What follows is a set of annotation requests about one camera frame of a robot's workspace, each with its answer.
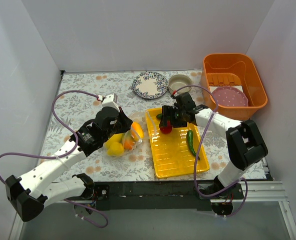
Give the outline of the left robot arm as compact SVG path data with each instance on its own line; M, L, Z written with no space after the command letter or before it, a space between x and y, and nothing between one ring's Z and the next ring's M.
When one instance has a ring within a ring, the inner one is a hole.
M21 220L28 222L45 207L66 198L89 200L95 184L86 174L77 174L63 182L55 182L55 179L100 149L114 134L130 130L132 123L121 108L105 106L94 119L85 122L52 159L19 177L9 176L5 181L7 198Z

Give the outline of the green red mango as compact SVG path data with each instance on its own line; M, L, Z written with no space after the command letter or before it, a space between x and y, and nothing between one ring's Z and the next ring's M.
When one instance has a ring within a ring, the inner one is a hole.
M128 151L131 151L136 142L135 140L133 139L132 135L130 132L126 132L124 135L123 135L123 138L122 138L122 144L123 144L123 148L125 150L128 150Z

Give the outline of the orange mango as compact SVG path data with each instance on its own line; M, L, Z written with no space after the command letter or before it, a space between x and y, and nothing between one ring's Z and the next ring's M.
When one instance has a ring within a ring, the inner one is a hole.
M130 133L136 142L144 137L143 130L137 122L131 124Z

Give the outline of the clear zip top bag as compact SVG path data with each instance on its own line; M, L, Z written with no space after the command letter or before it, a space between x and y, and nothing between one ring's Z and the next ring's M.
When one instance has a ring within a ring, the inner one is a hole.
M156 125L152 124L152 135L148 133L147 123L152 121L148 110L135 112L130 116L133 123L125 133L114 134L103 145L107 156L118 158L132 152L143 144L143 141L156 136Z

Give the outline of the red pomegranate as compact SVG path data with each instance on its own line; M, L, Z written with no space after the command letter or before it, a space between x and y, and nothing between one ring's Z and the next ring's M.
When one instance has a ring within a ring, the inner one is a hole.
M169 133L172 132L172 126L163 126L163 127L160 127L160 131L163 134L169 134Z

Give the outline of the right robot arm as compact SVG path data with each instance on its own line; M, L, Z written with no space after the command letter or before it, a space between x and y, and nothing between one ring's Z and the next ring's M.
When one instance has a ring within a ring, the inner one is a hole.
M203 199L216 196L220 199L227 198L232 193L232 188L239 181L245 180L243 174L268 154L256 123L250 119L234 120L203 104L196 105L187 92L171 97L175 99L175 103L162 107L160 127L170 125L173 128L181 128L189 123L203 127L205 132L215 132L226 140L229 154L226 167L206 189L201 190L196 181L194 185L196 192Z

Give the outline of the green chili pepper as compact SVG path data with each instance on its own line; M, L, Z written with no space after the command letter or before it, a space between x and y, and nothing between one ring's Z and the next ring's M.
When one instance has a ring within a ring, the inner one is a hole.
M186 143L188 146L188 149L190 151L190 153L196 157L196 151L194 150L194 146L193 146L193 131L192 130L188 130L187 134L186 134Z

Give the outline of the yellow pear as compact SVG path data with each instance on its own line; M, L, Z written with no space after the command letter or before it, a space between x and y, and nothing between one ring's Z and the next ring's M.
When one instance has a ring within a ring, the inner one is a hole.
M113 157L119 157L123 155L124 147L120 142L111 143L110 147L107 149L107 155Z

